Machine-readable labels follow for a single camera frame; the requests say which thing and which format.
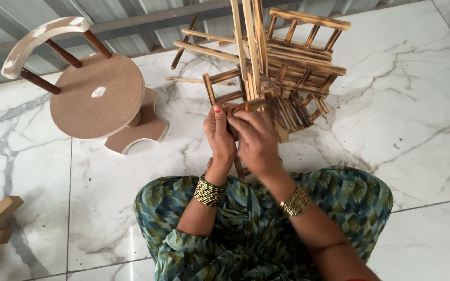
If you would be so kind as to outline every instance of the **hand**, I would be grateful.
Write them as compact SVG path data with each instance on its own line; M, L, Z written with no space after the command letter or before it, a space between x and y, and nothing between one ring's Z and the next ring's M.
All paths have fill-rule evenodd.
M227 131L227 116L219 105L214 105L204 120L204 132L213 151L211 165L205 179L221 186L235 160L237 148L232 135Z
M266 113L239 111L228 116L228 122L239 133L237 156L260 181L283 170L277 152L279 136Z

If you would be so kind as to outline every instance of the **round wooden stool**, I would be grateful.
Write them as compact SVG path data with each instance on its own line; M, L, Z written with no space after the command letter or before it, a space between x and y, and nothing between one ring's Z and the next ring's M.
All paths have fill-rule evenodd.
M57 127L80 139L107 137L105 146L126 154L141 139L160 142L167 124L155 114L157 92L145 87L136 64L111 53L89 30L83 17L63 17L43 24L22 38L4 62L2 75L22 78L53 93L50 112ZM78 60L50 38L81 32L99 51ZM23 68L25 61L45 42L71 64L55 85Z

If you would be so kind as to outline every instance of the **white curved backrest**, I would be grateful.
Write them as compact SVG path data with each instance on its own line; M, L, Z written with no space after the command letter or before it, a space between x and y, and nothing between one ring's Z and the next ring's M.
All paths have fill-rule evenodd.
M10 79L20 77L20 72L29 56L46 40L62 33L86 32L88 29L90 29L90 23L80 16L62 17L41 25L15 45L4 61L1 74Z

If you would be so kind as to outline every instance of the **marble floor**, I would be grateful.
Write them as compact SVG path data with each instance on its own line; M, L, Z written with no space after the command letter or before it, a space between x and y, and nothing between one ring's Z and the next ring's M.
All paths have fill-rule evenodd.
M284 166L311 171L348 162L374 173L395 204L369 266L383 280L450 280L450 1L340 19L352 27L336 42L333 63L347 74L330 88L330 113L280 145ZM310 29L299 25L293 40L304 41ZM318 40L329 36L321 28ZM207 46L236 53L232 45ZM134 197L154 178L200 175L211 155L204 86L162 77L199 79L234 67L187 50L172 71L175 52L133 59L170 127L160 144L139 142L127 156L104 140L63 134L44 90L26 81L0 85L0 200L25 202L9 221L16 229L10 242L0 246L0 280L153 279ZM234 89L215 87L217 95Z

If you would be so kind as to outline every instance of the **woman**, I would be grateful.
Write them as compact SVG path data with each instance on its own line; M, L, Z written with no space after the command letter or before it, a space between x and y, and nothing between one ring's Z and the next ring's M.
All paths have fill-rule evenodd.
M205 175L159 178L134 202L157 280L379 280L365 263L393 204L385 183L341 166L287 173L262 112L215 105L203 126ZM227 176L236 156L259 181Z

